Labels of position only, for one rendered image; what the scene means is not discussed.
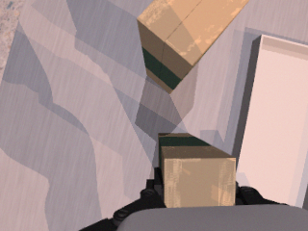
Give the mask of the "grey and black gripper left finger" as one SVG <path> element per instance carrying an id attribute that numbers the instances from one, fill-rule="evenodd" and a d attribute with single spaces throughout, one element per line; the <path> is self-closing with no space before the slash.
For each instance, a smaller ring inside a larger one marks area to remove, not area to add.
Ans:
<path id="1" fill-rule="evenodd" d="M 162 170 L 154 167 L 154 179 L 146 179 L 146 188 L 141 190 L 140 199 L 115 211 L 112 218 L 104 218 L 79 231 L 116 231 L 125 218 L 137 211 L 166 207 Z"/>

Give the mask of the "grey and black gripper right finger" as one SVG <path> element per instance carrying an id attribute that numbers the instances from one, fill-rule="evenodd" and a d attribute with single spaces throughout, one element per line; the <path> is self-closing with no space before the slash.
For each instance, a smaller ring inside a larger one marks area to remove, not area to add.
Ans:
<path id="1" fill-rule="evenodd" d="M 286 203 L 279 203 L 269 199 L 265 199 L 260 195 L 260 193 L 256 189 L 248 186 L 240 187 L 239 183 L 236 181 L 235 205 L 259 205 L 259 204 L 289 205 Z"/>

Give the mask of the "tan rectangular block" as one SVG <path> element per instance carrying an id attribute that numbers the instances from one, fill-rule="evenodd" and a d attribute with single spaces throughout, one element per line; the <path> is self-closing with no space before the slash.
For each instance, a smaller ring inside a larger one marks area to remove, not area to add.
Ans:
<path id="1" fill-rule="evenodd" d="M 146 75 L 171 94 L 249 0 L 153 0 L 137 18 Z"/>
<path id="2" fill-rule="evenodd" d="M 234 206 L 236 158 L 189 133 L 158 133 L 168 208 Z"/>

